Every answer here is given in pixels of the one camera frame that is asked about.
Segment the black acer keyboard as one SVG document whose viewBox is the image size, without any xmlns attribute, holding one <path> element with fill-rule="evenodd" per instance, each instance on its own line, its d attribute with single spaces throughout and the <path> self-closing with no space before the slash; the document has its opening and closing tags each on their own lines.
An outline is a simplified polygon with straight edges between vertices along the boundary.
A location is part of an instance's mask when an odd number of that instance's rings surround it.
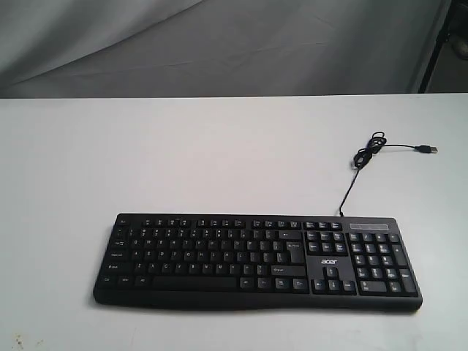
<svg viewBox="0 0 468 351">
<path fill-rule="evenodd" d="M 418 310 L 395 219 L 119 214 L 96 302 L 158 309 Z"/>
</svg>

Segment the grey backdrop cloth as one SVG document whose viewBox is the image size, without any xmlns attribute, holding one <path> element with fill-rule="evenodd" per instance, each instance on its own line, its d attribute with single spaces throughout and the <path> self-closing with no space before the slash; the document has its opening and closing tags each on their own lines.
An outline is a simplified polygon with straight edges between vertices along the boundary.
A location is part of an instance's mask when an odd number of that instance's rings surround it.
<svg viewBox="0 0 468 351">
<path fill-rule="evenodd" d="M 415 92 L 447 1 L 3 1 L 3 98 Z"/>
</svg>

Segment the black stand pole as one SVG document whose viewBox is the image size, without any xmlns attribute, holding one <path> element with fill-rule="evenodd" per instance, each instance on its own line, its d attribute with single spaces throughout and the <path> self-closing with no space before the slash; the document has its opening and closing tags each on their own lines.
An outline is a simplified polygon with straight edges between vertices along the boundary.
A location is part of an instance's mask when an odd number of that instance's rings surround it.
<svg viewBox="0 0 468 351">
<path fill-rule="evenodd" d="M 418 87 L 419 94 L 425 94 L 427 92 L 427 88 L 431 82 L 431 78 L 437 65 L 442 47 L 450 36 L 450 24 L 456 16 L 459 3 L 461 3 L 461 1 L 450 1 L 447 9 L 441 10 L 440 12 L 440 14 L 444 14 L 444 16 L 440 15 L 440 17 L 443 18 L 443 22 L 437 27 L 437 36 L 434 39 L 432 52 L 430 58 L 427 61 L 424 75 L 421 78 L 420 85 Z"/>
</svg>

